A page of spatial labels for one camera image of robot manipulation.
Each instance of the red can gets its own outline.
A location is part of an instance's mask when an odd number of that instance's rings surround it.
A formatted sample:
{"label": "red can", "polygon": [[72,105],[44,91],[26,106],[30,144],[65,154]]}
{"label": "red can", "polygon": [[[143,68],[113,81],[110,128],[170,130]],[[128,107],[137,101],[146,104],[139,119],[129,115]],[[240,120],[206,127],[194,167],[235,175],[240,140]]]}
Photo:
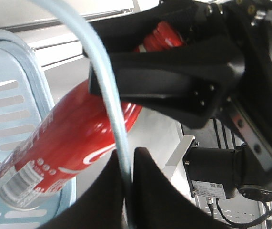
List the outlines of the red can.
{"label": "red can", "polygon": [[[181,45],[179,34],[161,22],[139,47],[156,51]],[[121,106],[129,131],[141,106]],[[64,96],[34,133],[2,162],[0,196],[13,208],[36,208],[114,148],[104,102],[89,94],[88,81],[84,81]]]}

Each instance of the sticker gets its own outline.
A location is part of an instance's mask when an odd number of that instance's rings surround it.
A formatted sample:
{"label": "sticker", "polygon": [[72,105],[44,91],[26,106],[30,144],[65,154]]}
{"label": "sticker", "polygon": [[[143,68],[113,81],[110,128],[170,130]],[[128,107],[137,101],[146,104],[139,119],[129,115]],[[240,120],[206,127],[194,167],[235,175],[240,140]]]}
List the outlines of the sticker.
{"label": "sticker", "polygon": [[40,195],[40,190],[34,190],[42,180],[33,169],[32,162],[28,162],[22,169],[15,174],[10,170],[7,182],[0,186],[0,191],[19,207],[25,207]]}
{"label": "sticker", "polygon": [[217,199],[226,199],[225,190],[222,184],[192,181],[195,194],[203,197],[212,197]]}

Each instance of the barcode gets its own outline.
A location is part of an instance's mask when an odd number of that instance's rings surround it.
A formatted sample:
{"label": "barcode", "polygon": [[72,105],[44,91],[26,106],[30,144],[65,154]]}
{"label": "barcode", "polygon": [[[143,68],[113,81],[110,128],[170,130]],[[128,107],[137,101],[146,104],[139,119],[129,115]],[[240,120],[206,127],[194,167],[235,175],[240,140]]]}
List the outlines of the barcode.
{"label": "barcode", "polygon": [[1,188],[14,203],[27,205],[24,200],[29,200],[27,196],[43,180],[43,177],[37,174],[32,166],[32,163],[28,162]]}

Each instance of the clear plastic tube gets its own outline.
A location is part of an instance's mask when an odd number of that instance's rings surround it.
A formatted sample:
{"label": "clear plastic tube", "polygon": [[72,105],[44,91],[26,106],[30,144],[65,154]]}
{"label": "clear plastic tube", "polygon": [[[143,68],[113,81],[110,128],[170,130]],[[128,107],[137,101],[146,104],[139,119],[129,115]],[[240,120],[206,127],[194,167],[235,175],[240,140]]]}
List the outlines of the clear plastic tube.
{"label": "clear plastic tube", "polygon": [[125,188],[129,228],[133,229],[131,198],[131,161],[118,88],[105,47],[92,26],[76,10],[62,0],[31,0],[61,20],[80,40],[99,81],[107,114],[114,133],[119,165]]}

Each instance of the plastic crate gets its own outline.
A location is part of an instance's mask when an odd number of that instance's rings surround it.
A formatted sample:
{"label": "plastic crate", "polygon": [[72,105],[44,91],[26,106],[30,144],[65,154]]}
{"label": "plastic crate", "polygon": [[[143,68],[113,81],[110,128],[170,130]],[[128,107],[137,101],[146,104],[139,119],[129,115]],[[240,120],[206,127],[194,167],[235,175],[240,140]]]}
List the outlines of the plastic crate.
{"label": "plastic crate", "polygon": [[[47,81],[30,47],[0,30],[0,163],[31,134],[54,106]],[[33,229],[76,198],[76,181],[32,211],[16,211],[0,198],[0,229]]]}

